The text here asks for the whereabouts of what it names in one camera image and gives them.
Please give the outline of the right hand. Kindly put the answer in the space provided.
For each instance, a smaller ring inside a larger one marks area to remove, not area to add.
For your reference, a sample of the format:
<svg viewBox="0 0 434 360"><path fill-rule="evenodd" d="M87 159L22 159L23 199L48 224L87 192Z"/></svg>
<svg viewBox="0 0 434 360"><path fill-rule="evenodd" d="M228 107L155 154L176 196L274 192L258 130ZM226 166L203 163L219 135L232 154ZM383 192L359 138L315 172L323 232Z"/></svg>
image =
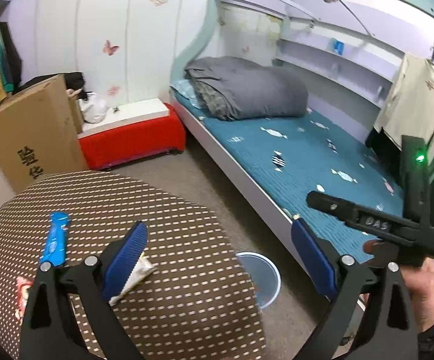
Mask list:
<svg viewBox="0 0 434 360"><path fill-rule="evenodd" d="M420 267L399 268L408 289L419 332L434 325L434 260L426 258Z"/></svg>

